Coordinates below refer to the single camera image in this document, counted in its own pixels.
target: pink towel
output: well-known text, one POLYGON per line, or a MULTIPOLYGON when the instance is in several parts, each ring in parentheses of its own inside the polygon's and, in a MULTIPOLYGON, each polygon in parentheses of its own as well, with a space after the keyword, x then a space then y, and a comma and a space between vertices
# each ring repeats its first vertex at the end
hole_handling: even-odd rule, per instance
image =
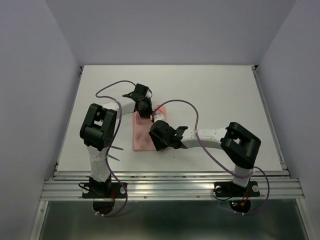
MULTIPOLYGON (((159 108, 155 114, 162 114, 167 121, 167 113, 165 106, 159 108)), ((155 151, 156 148, 149 136, 149 131, 153 122, 147 118, 141 118, 136 111, 132 114, 133 125, 133 150, 134 151, 155 151)))

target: gray wall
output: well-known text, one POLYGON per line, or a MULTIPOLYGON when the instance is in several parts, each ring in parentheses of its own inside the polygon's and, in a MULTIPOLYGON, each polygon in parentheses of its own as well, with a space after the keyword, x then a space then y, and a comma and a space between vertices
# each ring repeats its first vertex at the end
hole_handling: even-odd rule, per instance
POLYGON ((294 0, 46 0, 81 65, 258 64, 294 0))
POLYGON ((297 0, 258 67, 283 154, 320 229, 320 1, 297 0))
POLYGON ((79 67, 44 0, 0 3, 0 239, 28 239, 79 67))

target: white table surface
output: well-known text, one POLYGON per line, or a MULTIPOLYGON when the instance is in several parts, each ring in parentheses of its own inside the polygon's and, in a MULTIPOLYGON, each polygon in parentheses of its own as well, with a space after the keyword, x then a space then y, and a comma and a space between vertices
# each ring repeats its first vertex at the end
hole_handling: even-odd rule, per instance
MULTIPOLYGON (((227 127, 238 122, 261 139, 255 165, 265 171, 281 171, 280 160, 250 66, 228 65, 86 65, 84 67, 63 148, 58 171, 90 171, 87 147, 79 136, 88 107, 106 104, 95 93, 119 80, 140 83, 153 92, 152 104, 171 99, 193 103, 199 111, 199 129, 227 127)), ((133 91, 130 83, 120 83, 103 92, 115 98, 133 91)), ((173 127, 194 127, 194 110, 181 102, 166 105, 168 123, 173 127)), ((114 171, 223 171, 201 148, 167 149, 165 151, 133 151, 132 115, 122 118, 109 158, 114 171)), ((227 168, 233 170, 229 157, 218 149, 210 152, 227 168)))

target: purple wire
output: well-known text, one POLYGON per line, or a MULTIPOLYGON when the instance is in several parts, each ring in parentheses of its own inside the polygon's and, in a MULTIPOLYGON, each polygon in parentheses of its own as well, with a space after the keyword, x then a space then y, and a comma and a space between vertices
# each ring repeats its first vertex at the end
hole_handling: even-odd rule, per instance
MULTIPOLYGON (((172 102, 182 102, 182 103, 185 103, 185 104, 188 104, 190 105, 194 111, 195 111, 195 114, 196 114, 196 119, 195 119, 195 125, 194 125, 194 130, 195 130, 195 135, 196 135, 196 138, 200 144, 200 146, 202 147, 202 149, 208 154, 208 156, 216 163, 218 164, 223 170, 225 170, 226 172, 230 173, 231 175, 237 177, 237 178, 240 178, 240 179, 246 179, 246 178, 250 178, 253 173, 249 174, 249 175, 246 175, 246 176, 241 176, 241 175, 238 175, 238 174, 235 174, 233 173, 232 171, 230 171, 229 169, 227 169, 225 166, 223 166, 218 160, 216 160, 216 158, 214 156, 211 155, 211 153, 207 150, 206 146, 204 145, 204 143, 201 141, 199 135, 198 135, 198 122, 199 122, 199 112, 198 110, 196 109, 196 107, 188 102, 188 101, 185 101, 185 100, 181 100, 181 99, 172 99, 172 100, 169 100, 169 101, 165 101, 164 103, 160 104, 152 113, 152 115, 154 115, 156 113, 156 111, 161 108, 163 105, 167 104, 167 103, 172 103, 172 102)), ((269 180, 268 180, 268 177, 266 175, 266 173, 258 166, 254 166, 253 167, 254 169, 258 169, 265 177, 265 180, 266 180, 266 184, 267 184, 267 194, 266 194, 266 198, 263 202, 263 204, 256 210, 252 211, 252 212, 249 212, 249 213, 244 213, 244 215, 252 215, 252 214, 255 214, 257 212, 259 212, 267 203, 268 199, 269 199, 269 195, 270 195, 270 183, 269 183, 269 180)))
POLYGON ((96 98, 98 98, 98 99, 111 99, 111 100, 115 101, 115 102, 118 104, 118 106, 119 106, 119 121, 118 121, 118 125, 117 125, 116 130, 115 130, 114 135, 113 135, 113 140, 112 140, 112 142, 110 143, 110 146, 108 147, 108 149, 106 150, 106 153, 105 153, 105 164, 106 164, 108 170, 110 171, 111 175, 115 178, 115 180, 118 181, 118 183, 120 184, 120 186, 124 189, 124 191, 125 191, 125 202, 124 202, 124 204, 122 205, 122 207, 121 207, 118 211, 116 211, 116 212, 114 212, 114 213, 111 213, 111 214, 108 214, 108 215, 103 215, 103 216, 102 216, 102 214, 94 211, 95 214, 99 215, 100 217, 104 217, 104 218, 105 218, 105 217, 112 217, 112 216, 114 216, 114 215, 117 215, 118 213, 120 213, 120 212, 125 208, 125 206, 127 205, 127 202, 128 202, 128 190, 127 190, 127 188, 126 188, 125 185, 119 180, 119 178, 115 175, 115 173, 112 171, 112 169, 110 168, 110 165, 109 165, 109 163, 108 163, 108 153, 109 153, 109 151, 110 151, 111 144, 114 142, 114 140, 115 140, 115 138, 116 138, 116 135, 117 135, 117 133, 118 133, 118 131, 119 131, 119 128, 120 128, 121 119, 122 119, 122 107, 121 107, 121 104, 120 104, 120 103, 117 101, 117 99, 115 99, 114 97, 111 97, 111 96, 99 96, 99 95, 98 95, 98 94, 101 93, 103 90, 106 90, 107 88, 110 88, 110 87, 112 87, 112 86, 114 86, 114 85, 116 85, 116 84, 119 84, 119 83, 131 83, 131 84, 133 84, 134 86, 136 85, 136 84, 134 84, 132 81, 121 80, 121 81, 114 82, 114 83, 112 83, 112 84, 110 84, 110 85, 108 85, 108 86, 100 89, 100 90, 95 94, 95 97, 96 97, 96 98))

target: purple cable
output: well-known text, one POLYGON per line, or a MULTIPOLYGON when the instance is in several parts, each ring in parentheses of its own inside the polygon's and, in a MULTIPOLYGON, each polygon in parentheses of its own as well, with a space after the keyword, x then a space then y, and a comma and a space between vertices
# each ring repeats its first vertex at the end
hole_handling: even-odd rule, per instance
MULTIPOLYGON (((163 105, 167 104, 167 103, 171 103, 171 102, 182 102, 182 103, 185 103, 185 104, 188 104, 190 105, 194 111, 195 111, 195 114, 196 114, 196 119, 195 119, 195 125, 194 125, 194 130, 195 130, 195 135, 196 135, 196 138, 200 144, 200 146, 202 147, 202 149, 208 154, 208 156, 216 163, 218 164, 223 170, 225 170, 226 172, 228 172, 229 174, 237 177, 237 178, 240 178, 240 179, 246 179, 246 178, 250 178, 253 173, 249 174, 249 175, 246 175, 246 176, 241 176, 241 175, 238 175, 238 174, 235 174, 233 173, 232 171, 230 171, 229 169, 227 169, 225 166, 223 166, 218 160, 216 160, 216 158, 214 156, 211 155, 211 153, 207 150, 207 148, 205 147, 204 143, 201 141, 199 135, 198 135, 198 121, 199 121, 199 112, 198 110, 196 109, 196 107, 188 102, 188 101, 185 101, 185 100, 181 100, 181 99, 172 99, 172 100, 169 100, 169 101, 165 101, 164 103, 160 104, 152 113, 152 115, 154 115, 156 113, 156 111, 161 108, 163 105)), ((249 213, 244 213, 244 215, 252 215, 252 214, 255 214, 257 212, 259 212, 267 203, 268 199, 269 199, 269 195, 270 195, 270 183, 269 183, 269 180, 268 180, 268 177, 266 175, 266 173, 258 166, 254 166, 253 167, 254 169, 258 169, 265 177, 265 180, 266 180, 266 184, 267 184, 267 194, 266 194, 266 198, 263 202, 263 204, 256 210, 252 211, 252 212, 249 212, 249 213)))
MULTIPOLYGON (((121 80, 121 81, 114 82, 114 83, 112 83, 112 84, 110 84, 110 85, 102 88, 101 90, 99 90, 99 91, 95 94, 95 97, 96 97, 96 98, 98 98, 98 99, 103 99, 103 98, 104 98, 104 99, 111 99, 111 100, 115 101, 115 102, 118 104, 118 106, 119 106, 119 122, 118 122, 118 125, 117 125, 117 127, 116 127, 116 130, 115 130, 115 132, 114 132, 113 140, 112 140, 112 142, 110 143, 110 146, 111 146, 112 143, 114 142, 114 140, 115 140, 115 138, 116 138, 116 135, 117 135, 117 133, 118 133, 118 131, 119 131, 119 128, 120 128, 121 119, 122 119, 122 107, 121 107, 121 104, 120 104, 119 102, 117 102, 117 100, 116 100, 115 98, 113 98, 113 97, 111 97, 111 96, 98 96, 98 94, 101 93, 103 90, 105 90, 105 89, 107 89, 107 88, 110 88, 110 87, 112 87, 113 85, 116 85, 116 84, 119 84, 119 83, 131 83, 131 84, 133 84, 134 86, 136 85, 136 84, 134 84, 132 81, 121 80)), ((128 202, 128 190, 127 190, 127 188, 126 188, 125 185, 119 180, 119 178, 117 178, 117 176, 116 176, 115 173, 111 170, 111 168, 110 168, 110 166, 109 166, 109 163, 108 163, 108 153, 109 153, 109 151, 110 151, 110 146, 108 147, 108 149, 106 150, 106 153, 105 153, 105 163, 106 163, 106 166, 107 166, 108 170, 110 171, 111 175, 115 178, 115 180, 118 181, 118 183, 120 184, 120 186, 124 189, 124 191, 125 191, 125 202, 124 202, 124 204, 122 205, 122 207, 121 207, 118 211, 116 211, 116 212, 114 212, 114 213, 111 213, 111 214, 108 214, 108 215, 102 215, 102 214, 100 214, 100 213, 98 213, 98 212, 95 211, 95 214, 99 215, 100 217, 104 217, 104 218, 105 218, 105 217, 112 217, 112 216, 114 216, 114 215, 117 215, 118 213, 120 213, 120 212, 125 208, 125 206, 126 206, 126 204, 127 204, 127 202, 128 202)))

